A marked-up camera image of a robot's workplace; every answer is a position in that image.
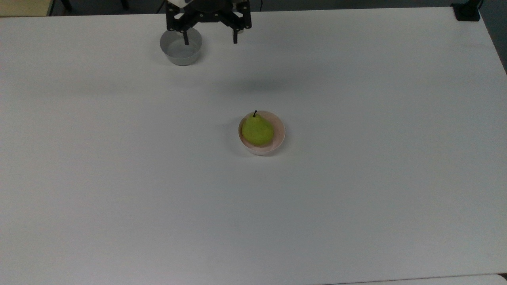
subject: floor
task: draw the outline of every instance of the floor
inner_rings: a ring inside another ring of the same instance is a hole
[[[155,14],[164,13],[161,5],[165,0],[128,0],[130,9],[124,10],[120,0],[70,0],[72,12],[64,9],[60,0],[54,0],[51,16],[62,15],[114,15],[114,14]],[[323,9],[365,9],[401,7],[448,7],[465,0],[250,0],[253,10],[323,10]],[[481,7],[496,51],[507,72],[507,1],[484,0]]]

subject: pink bowl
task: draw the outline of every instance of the pink bowl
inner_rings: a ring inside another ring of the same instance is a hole
[[[246,147],[248,151],[255,155],[266,155],[272,153],[274,150],[276,150],[283,142],[283,139],[285,138],[285,126],[283,125],[282,121],[279,117],[277,117],[275,114],[268,112],[268,111],[257,111],[257,114],[261,115],[264,119],[268,120],[268,122],[273,125],[273,139],[270,143],[262,145],[262,146],[254,146],[251,143],[249,143],[245,138],[243,137],[243,134],[241,133],[241,128],[243,127],[243,123],[245,122],[246,118],[251,116],[253,112],[246,115],[238,126],[238,135],[239,139],[243,143],[243,145]]]

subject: small bowl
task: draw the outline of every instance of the small bowl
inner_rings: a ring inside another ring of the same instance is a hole
[[[189,65],[199,59],[202,37],[194,28],[187,30],[189,45],[185,45],[183,34],[177,31],[165,31],[160,37],[160,48],[169,61],[176,65]]]
[[[245,122],[246,118],[251,116],[253,112],[246,115],[238,126],[238,135],[239,139],[243,143],[243,145],[246,147],[246,149],[255,154],[255,155],[267,155],[272,152],[274,152],[283,142],[283,139],[285,138],[285,126],[283,125],[282,121],[279,117],[277,117],[275,114],[268,112],[268,111],[257,111],[257,114],[261,115],[264,119],[266,119],[268,122],[273,125],[273,139],[268,144],[262,145],[262,146],[254,146],[251,143],[249,143],[241,133],[241,128],[243,127],[243,123]]]

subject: white bowl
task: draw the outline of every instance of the white bowl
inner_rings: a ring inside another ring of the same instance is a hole
[[[167,58],[176,65],[189,65],[199,59],[202,46],[201,34],[194,28],[187,30],[189,45],[185,45],[183,34],[178,31],[165,31],[160,37],[160,48]]]
[[[273,139],[268,144],[262,145],[262,146],[254,146],[251,143],[249,143],[241,133],[241,128],[243,127],[243,123],[245,122],[246,118],[251,116],[253,112],[246,115],[238,126],[238,135],[239,139],[243,143],[243,145],[246,147],[246,149],[255,154],[255,155],[267,155],[272,152],[274,152],[283,142],[283,139],[285,138],[285,126],[283,125],[282,121],[279,117],[277,117],[275,114],[268,112],[268,111],[257,111],[257,114],[261,115],[264,119],[266,119],[268,122],[273,125]]]

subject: pear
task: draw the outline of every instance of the pear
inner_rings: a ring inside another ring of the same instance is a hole
[[[273,139],[273,125],[268,120],[256,114],[257,110],[246,118],[241,133],[243,137],[254,146],[261,146],[269,143]]]

